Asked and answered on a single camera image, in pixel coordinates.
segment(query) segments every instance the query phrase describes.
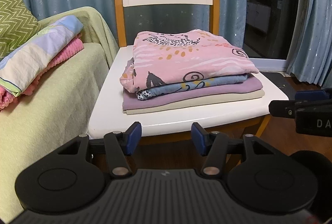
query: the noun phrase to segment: blue gripper pad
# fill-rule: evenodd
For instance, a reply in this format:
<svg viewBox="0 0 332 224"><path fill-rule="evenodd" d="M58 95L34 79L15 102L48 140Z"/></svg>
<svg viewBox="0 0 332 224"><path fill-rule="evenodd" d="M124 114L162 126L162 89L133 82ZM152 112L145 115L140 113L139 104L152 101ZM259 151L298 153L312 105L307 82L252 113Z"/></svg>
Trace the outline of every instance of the blue gripper pad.
<svg viewBox="0 0 332 224"><path fill-rule="evenodd" d="M128 142L126 145L126 155L130 156L134 153L139 140L142 137L142 125L136 124L134 129L128 134Z"/></svg>
<svg viewBox="0 0 332 224"><path fill-rule="evenodd" d="M295 100L317 101L329 99L330 94L326 93L324 90L298 91L295 94Z"/></svg>
<svg viewBox="0 0 332 224"><path fill-rule="evenodd" d="M206 145L203 134L195 127L191 125L191 140L193 141L197 152L201 156L206 156Z"/></svg>

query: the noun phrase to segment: stack of folded clothes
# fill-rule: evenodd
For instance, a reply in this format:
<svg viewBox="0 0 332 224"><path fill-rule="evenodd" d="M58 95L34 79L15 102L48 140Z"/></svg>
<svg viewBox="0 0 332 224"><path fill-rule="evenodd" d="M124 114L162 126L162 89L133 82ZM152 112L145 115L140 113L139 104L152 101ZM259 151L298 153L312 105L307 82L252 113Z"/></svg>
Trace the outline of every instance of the stack of folded clothes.
<svg viewBox="0 0 332 224"><path fill-rule="evenodd" d="M0 111L32 95L45 72L84 49L82 28L76 16L65 16L0 60Z"/></svg>
<svg viewBox="0 0 332 224"><path fill-rule="evenodd" d="M140 32L120 82L127 114L250 100L264 96L246 53L221 36Z"/></svg>

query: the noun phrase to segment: glass door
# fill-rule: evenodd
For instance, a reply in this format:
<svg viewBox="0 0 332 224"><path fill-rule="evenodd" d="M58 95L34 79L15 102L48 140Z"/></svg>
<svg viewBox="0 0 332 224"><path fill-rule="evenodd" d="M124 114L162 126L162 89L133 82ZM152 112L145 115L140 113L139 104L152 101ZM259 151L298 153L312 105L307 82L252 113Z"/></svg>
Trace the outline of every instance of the glass door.
<svg viewBox="0 0 332 224"><path fill-rule="evenodd" d="M247 0L243 49L260 70L287 69L298 7L299 0Z"/></svg>

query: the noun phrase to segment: leopard print pattern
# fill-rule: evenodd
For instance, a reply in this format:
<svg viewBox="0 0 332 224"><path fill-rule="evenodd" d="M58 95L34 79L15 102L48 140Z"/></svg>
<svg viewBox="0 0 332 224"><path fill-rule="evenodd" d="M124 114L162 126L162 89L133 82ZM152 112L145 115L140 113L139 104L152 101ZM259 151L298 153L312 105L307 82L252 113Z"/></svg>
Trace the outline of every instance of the leopard print pattern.
<svg viewBox="0 0 332 224"><path fill-rule="evenodd" d="M191 40L188 35L181 35L183 37L178 37L178 40L173 40L167 38L164 34L161 34L161 36L155 36L152 34L149 34L151 37L147 37L143 41L149 41L151 43L155 43L157 45L172 45L172 46L187 46L187 45L196 45L200 42L200 38L198 38L196 41Z"/></svg>

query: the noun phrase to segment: pink knit blanket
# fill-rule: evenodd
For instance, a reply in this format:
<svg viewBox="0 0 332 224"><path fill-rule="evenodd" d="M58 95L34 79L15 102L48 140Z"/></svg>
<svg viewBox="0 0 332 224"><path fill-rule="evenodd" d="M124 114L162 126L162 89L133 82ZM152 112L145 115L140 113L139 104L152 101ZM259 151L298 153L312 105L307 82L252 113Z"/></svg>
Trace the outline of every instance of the pink knit blanket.
<svg viewBox="0 0 332 224"><path fill-rule="evenodd" d="M224 75L258 73L240 48L221 36L195 29L183 34L138 33L133 60L120 83L133 93L146 88Z"/></svg>
<svg viewBox="0 0 332 224"><path fill-rule="evenodd" d="M52 67L64 62L68 58L77 54L79 51L84 49L83 42L79 39L80 35L74 37L52 60L49 62L47 67L37 75L37 77L32 81L26 90L22 94L32 95L34 89L39 83L41 76L47 72ZM0 111L7 107L10 103L16 103L18 101L17 97L7 92L2 86L0 86Z"/></svg>

